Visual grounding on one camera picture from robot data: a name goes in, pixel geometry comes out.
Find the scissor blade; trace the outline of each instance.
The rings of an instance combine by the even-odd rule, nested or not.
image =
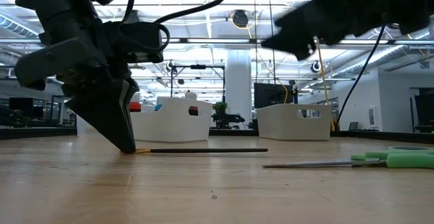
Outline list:
[[[306,167],[306,166],[339,166],[339,165],[350,165],[350,166],[367,166],[371,164],[383,164],[379,158],[368,159],[368,160],[332,160],[332,161],[322,161],[322,162],[297,162],[289,164],[273,164],[262,166],[264,168],[295,168],[295,167]]]

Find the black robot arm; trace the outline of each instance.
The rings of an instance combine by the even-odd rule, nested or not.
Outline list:
[[[426,27],[432,14],[434,0],[312,0],[278,19],[280,33],[262,46],[303,60],[316,50],[314,37],[334,45],[384,24],[398,24],[405,35]]]
[[[21,57],[15,67],[20,85],[44,90],[45,78],[56,75],[67,102],[77,115],[95,127],[124,153],[136,150],[129,112],[139,91],[128,63],[162,62],[170,33],[161,23],[218,5],[215,0],[156,22],[126,24],[134,0],[129,0],[121,22],[102,23],[92,4],[112,0],[16,0],[35,10],[44,29],[40,39],[47,47]],[[161,34],[167,41],[161,43]]]

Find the table surface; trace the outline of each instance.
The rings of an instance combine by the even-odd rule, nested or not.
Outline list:
[[[0,141],[2,223],[432,223],[434,172],[263,169],[411,145],[356,138],[212,137],[142,148],[268,147],[268,153],[122,155],[101,136]]]

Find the green scissor handle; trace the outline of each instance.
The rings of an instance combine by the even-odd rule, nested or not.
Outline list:
[[[392,146],[384,151],[352,155],[352,160],[379,159],[388,168],[434,168],[434,148],[418,146]]]

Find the scissors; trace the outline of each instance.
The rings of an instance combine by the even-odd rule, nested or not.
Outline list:
[[[350,159],[322,162],[298,162],[265,165],[264,168],[296,168],[306,166],[386,166],[387,168],[434,169],[434,147],[392,146],[384,151],[352,155]]]

